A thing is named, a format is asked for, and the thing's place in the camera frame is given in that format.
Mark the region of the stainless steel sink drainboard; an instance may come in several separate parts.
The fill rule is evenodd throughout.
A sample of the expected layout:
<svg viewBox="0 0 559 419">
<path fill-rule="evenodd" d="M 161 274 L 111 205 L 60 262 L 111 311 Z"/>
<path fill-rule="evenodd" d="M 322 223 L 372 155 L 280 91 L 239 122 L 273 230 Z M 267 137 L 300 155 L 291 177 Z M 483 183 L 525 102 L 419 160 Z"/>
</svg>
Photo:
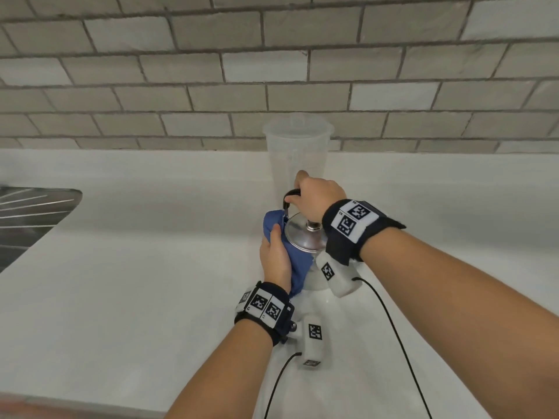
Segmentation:
<svg viewBox="0 0 559 419">
<path fill-rule="evenodd" d="M 0 273 L 73 212 L 82 197 L 77 189 L 0 185 Z"/>
</svg>

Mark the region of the black wristband with marker tags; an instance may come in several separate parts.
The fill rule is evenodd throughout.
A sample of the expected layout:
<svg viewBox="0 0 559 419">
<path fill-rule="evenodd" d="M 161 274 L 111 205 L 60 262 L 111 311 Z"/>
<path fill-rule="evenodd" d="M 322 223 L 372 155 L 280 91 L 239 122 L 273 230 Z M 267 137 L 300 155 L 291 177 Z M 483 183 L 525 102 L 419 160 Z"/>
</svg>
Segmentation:
<svg viewBox="0 0 559 419">
<path fill-rule="evenodd" d="M 371 237 L 388 228 L 405 230 L 396 221 L 365 201 L 342 199 L 332 204 L 322 218 L 326 233 L 326 253 L 348 266 L 350 261 L 362 261 L 360 251 Z"/>
<path fill-rule="evenodd" d="M 294 312 L 288 292 L 277 284 L 258 281 L 236 305 L 234 324 L 244 319 L 258 324 L 276 346 L 287 342 Z"/>
</svg>

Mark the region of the blue cloth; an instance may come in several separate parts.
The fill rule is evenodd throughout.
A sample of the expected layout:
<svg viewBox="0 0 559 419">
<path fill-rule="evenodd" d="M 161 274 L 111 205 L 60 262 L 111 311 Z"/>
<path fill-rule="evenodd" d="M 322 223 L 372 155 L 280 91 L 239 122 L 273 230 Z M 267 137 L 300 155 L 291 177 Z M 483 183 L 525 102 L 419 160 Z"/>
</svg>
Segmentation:
<svg viewBox="0 0 559 419">
<path fill-rule="evenodd" d="M 282 228 L 283 244 L 290 258 L 292 275 L 291 291 L 289 293 L 289 297 L 293 298 L 294 296 L 297 296 L 299 293 L 301 293 L 301 291 L 303 290 L 305 277 L 310 270 L 313 258 L 311 254 L 297 249 L 287 240 L 284 232 L 284 211 L 269 211 L 264 215 L 263 233 L 264 237 L 266 237 L 267 239 L 269 239 L 269 232 L 274 224 L 279 224 Z"/>
</svg>

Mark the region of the silver kettle with black handle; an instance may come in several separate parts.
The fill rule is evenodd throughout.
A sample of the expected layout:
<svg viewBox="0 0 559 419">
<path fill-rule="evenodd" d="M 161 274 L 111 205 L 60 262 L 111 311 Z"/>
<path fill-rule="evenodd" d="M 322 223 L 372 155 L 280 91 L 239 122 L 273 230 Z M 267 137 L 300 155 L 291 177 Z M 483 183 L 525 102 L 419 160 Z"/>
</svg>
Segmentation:
<svg viewBox="0 0 559 419">
<path fill-rule="evenodd" d="M 320 275 L 315 258 L 326 247 L 326 234 L 320 223 L 311 222 L 301 213 L 290 214 L 290 203 L 283 201 L 286 239 L 297 249 L 312 255 L 313 261 L 304 281 L 303 290 L 321 291 L 328 285 Z"/>
</svg>

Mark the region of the person's left hand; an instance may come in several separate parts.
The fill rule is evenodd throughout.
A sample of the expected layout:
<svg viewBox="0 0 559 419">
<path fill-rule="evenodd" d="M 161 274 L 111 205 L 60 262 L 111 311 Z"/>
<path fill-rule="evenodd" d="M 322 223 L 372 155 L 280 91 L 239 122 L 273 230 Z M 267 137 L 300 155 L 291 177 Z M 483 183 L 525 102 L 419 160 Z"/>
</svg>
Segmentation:
<svg viewBox="0 0 559 419">
<path fill-rule="evenodd" d="M 269 239 L 262 238 L 259 250 L 264 281 L 274 283 L 288 294 L 291 291 L 291 262 L 288 252 L 283 247 L 270 247 Z"/>
</svg>

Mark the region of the tall translucent plastic container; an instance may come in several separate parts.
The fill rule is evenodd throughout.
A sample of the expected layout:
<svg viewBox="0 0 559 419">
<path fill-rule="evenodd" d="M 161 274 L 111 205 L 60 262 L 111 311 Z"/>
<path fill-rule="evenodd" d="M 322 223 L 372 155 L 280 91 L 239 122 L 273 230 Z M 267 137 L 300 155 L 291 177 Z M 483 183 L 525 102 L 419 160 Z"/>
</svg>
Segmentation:
<svg viewBox="0 0 559 419">
<path fill-rule="evenodd" d="M 311 113 L 278 115 L 263 126 L 279 207 L 285 194 L 294 189 L 296 175 L 305 170 L 323 177 L 334 126 L 324 117 Z"/>
</svg>

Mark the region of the person's right hand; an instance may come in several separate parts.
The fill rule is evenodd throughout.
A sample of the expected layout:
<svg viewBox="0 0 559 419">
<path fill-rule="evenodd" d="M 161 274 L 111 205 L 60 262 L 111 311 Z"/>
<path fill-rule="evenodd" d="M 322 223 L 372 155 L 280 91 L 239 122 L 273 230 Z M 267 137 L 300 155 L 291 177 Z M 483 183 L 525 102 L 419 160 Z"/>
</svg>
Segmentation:
<svg viewBox="0 0 559 419">
<path fill-rule="evenodd" d="M 334 203 L 340 200 L 346 199 L 346 192 L 344 189 L 335 181 L 326 180 L 319 177 L 312 177 L 314 179 L 314 197 L 315 197 L 315 213 L 314 214 L 304 214 L 308 220 L 311 222 L 321 223 L 325 212 Z M 285 197 L 285 201 L 292 205 L 295 205 L 295 196 Z"/>
</svg>

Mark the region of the person's right forearm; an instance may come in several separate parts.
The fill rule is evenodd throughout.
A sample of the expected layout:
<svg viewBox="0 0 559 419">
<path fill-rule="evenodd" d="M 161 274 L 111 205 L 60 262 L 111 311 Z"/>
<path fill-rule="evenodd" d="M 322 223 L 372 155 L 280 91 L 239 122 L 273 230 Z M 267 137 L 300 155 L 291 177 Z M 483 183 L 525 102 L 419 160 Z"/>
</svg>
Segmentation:
<svg viewBox="0 0 559 419">
<path fill-rule="evenodd" d="M 559 419 L 559 317 L 395 228 L 360 257 L 493 419 Z"/>
</svg>

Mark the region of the person's left forearm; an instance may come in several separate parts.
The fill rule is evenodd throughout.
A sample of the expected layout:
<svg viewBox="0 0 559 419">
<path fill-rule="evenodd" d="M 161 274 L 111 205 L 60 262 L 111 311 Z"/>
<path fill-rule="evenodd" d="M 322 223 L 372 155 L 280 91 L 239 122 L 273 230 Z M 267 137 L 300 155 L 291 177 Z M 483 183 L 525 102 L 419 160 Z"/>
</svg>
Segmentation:
<svg viewBox="0 0 559 419">
<path fill-rule="evenodd" d="M 272 350 L 269 334 L 242 319 L 190 379 L 164 419 L 252 419 Z"/>
</svg>

